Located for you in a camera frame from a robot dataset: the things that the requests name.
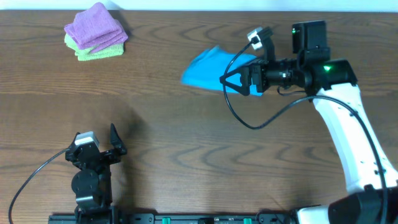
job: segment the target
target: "purple towel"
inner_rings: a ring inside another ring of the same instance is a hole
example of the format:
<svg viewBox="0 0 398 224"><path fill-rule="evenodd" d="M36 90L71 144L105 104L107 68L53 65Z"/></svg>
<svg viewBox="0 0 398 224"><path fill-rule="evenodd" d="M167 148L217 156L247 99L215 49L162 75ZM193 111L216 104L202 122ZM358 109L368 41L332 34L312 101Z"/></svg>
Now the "purple towel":
<svg viewBox="0 0 398 224"><path fill-rule="evenodd" d="M76 14L73 23L66 25L64 29L80 50L96 46L91 53L127 40L127 34L120 22L113 19L100 2Z"/></svg>

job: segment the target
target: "wooden table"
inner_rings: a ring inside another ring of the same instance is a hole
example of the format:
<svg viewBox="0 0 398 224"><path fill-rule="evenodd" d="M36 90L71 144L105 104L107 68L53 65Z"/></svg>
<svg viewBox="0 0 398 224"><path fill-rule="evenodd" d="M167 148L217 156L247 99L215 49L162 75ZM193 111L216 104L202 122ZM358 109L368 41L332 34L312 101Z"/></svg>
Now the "wooden table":
<svg viewBox="0 0 398 224"><path fill-rule="evenodd" d="M116 205L159 213L256 213L330 203L346 195L330 134L310 103L251 131L220 92L180 83L202 51L237 52L246 34L271 26L278 58L292 57L291 25L324 19L332 57L347 58L382 147L397 162L397 14L317 12L112 12L132 34L121 57L78 62L63 43L77 11L0 12L0 223L33 170L94 131L110 148L113 122L129 148L112 166ZM259 124L296 96L231 96ZM14 223L71 213L78 172L57 158L18 198Z"/></svg>

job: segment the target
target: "folded cloth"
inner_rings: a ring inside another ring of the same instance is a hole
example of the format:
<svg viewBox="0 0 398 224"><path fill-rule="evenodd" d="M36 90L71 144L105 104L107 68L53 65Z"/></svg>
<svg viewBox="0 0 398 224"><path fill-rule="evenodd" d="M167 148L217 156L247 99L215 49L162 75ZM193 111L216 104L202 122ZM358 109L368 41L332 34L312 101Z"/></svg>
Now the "folded cloth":
<svg viewBox="0 0 398 224"><path fill-rule="evenodd" d="M66 25L64 30L80 50L97 46L92 50L93 53L127 40L120 22L113 19L100 2L76 14L73 23Z"/></svg>
<svg viewBox="0 0 398 224"><path fill-rule="evenodd" d="M212 49L207 49L199 56L197 56L186 71L183 73L181 82L185 85L191 85L207 90L223 91L223 85L220 83L220 76L224 75L227 65L230 63L235 54L230 54L221 50L219 46ZM233 71L239 66L255 59L255 55L241 54L232 64L229 71ZM240 75L235 74L227 81L235 85L241 86ZM228 93L237 93L231 88L226 88ZM261 96L258 93L255 85L250 86L250 94Z"/></svg>
<svg viewBox="0 0 398 224"><path fill-rule="evenodd" d="M94 60L94 59L100 59L100 58L106 58L106 57L113 57L113 56L117 56L117 55L122 55L124 53L123 43L114 44L114 45L109 46L99 52L96 52L96 53L90 53L90 51L94 47L80 50L77 47L76 42L68 34L65 35L64 41L65 41L67 47L75 50L75 55L77 56L77 59L79 61L87 61L87 60Z"/></svg>

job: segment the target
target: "white backdrop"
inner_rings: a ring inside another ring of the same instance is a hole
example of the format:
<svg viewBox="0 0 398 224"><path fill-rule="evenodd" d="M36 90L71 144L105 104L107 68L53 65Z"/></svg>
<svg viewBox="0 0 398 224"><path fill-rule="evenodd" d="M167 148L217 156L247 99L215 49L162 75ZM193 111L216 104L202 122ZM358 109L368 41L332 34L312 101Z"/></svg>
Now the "white backdrop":
<svg viewBox="0 0 398 224"><path fill-rule="evenodd" d="M88 9L99 0L0 0L0 9ZM103 0L108 9L398 12L398 0Z"/></svg>

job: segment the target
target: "green light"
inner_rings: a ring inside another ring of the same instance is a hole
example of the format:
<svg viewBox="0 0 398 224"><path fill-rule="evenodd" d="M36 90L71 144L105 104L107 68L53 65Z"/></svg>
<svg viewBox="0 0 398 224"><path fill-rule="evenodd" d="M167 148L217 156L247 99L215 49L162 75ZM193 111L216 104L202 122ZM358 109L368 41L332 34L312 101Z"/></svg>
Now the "green light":
<svg viewBox="0 0 398 224"><path fill-rule="evenodd" d="M329 72L329 70L331 69L331 66L325 65L325 66L323 66L323 69L325 69L325 71Z"/></svg>

